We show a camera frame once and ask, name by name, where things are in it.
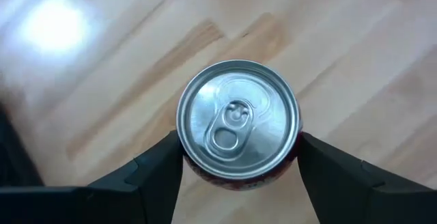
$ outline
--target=aluminum can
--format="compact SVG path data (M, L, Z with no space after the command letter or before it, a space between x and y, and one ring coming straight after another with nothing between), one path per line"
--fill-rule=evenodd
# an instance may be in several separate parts
M176 124L194 172L237 191L282 175L296 157L302 130L287 82L270 68L239 59L214 64L191 80Z

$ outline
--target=hardwood floor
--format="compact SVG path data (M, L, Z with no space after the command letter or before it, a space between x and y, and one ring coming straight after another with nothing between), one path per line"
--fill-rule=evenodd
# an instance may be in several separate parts
M250 59L304 129L437 187L437 0L0 0L0 102L48 185L87 184L175 128L187 82ZM297 165L234 193L184 168L174 223L317 223Z

